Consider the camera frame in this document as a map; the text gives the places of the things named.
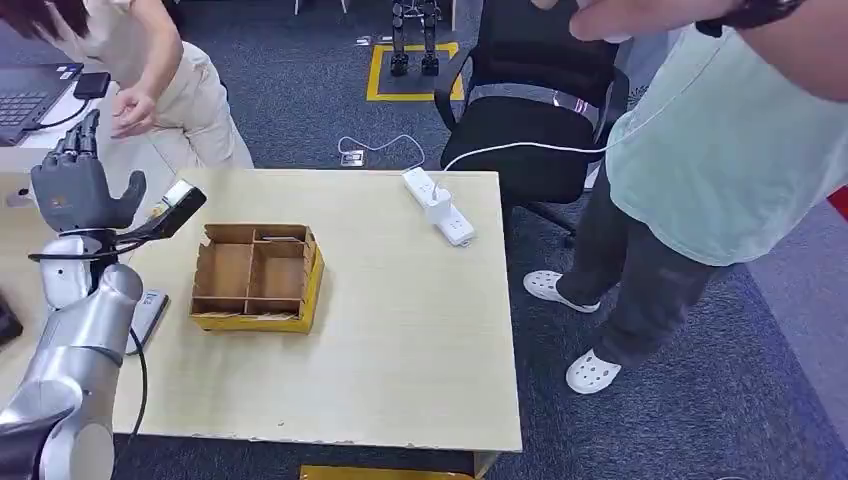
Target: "chair backrest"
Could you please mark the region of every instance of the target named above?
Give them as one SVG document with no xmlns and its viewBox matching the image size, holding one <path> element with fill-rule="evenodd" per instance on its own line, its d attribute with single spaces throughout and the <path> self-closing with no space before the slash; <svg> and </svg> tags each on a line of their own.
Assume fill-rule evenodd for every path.
<svg viewBox="0 0 848 480">
<path fill-rule="evenodd" d="M 603 105 L 618 46 L 572 37 L 568 22 L 576 11 L 575 0 L 560 0 L 550 10 L 530 0 L 484 0 L 472 86 L 535 85 Z"/>
</svg>

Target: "robotic arm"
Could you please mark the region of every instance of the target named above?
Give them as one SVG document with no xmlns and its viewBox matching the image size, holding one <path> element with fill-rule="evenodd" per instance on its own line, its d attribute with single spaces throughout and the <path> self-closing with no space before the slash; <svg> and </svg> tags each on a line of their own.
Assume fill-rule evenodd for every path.
<svg viewBox="0 0 848 480">
<path fill-rule="evenodd" d="M 40 254 L 49 307 L 35 353 L 0 411 L 0 478 L 106 480 L 114 463 L 112 408 L 141 278 L 118 255 L 171 237 L 206 201 L 180 181 L 165 211 L 125 234 L 146 190 L 135 171 L 119 199 L 97 158 L 100 112 L 89 113 L 32 169 L 41 215 L 58 233 Z"/>
</svg>

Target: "power strip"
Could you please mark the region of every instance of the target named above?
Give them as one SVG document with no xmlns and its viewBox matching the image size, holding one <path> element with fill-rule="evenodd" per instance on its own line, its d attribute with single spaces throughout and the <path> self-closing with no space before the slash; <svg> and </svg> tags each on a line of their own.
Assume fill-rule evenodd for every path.
<svg viewBox="0 0 848 480">
<path fill-rule="evenodd" d="M 433 179 L 421 167 L 404 172 L 402 176 L 406 189 L 424 209 L 430 223 L 439 227 L 451 245 L 467 246 L 476 232 L 451 202 L 450 192 L 442 187 L 436 188 Z"/>
</svg>

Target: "laptop keyboard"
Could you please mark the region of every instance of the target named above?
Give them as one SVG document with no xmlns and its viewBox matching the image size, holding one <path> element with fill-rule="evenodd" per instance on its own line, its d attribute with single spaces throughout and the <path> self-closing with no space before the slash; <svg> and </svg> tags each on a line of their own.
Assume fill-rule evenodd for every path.
<svg viewBox="0 0 848 480">
<path fill-rule="evenodd" d="M 47 92 L 0 92 L 0 127 L 17 127 L 47 97 Z"/>
</svg>

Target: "laptop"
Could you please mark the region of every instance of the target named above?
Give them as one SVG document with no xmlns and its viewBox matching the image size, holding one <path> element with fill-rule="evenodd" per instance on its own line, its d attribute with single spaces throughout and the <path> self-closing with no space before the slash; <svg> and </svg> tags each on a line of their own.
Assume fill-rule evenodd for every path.
<svg viewBox="0 0 848 480">
<path fill-rule="evenodd" d="M 0 147 L 23 140 L 81 72 L 79 63 L 0 67 Z"/>
</svg>

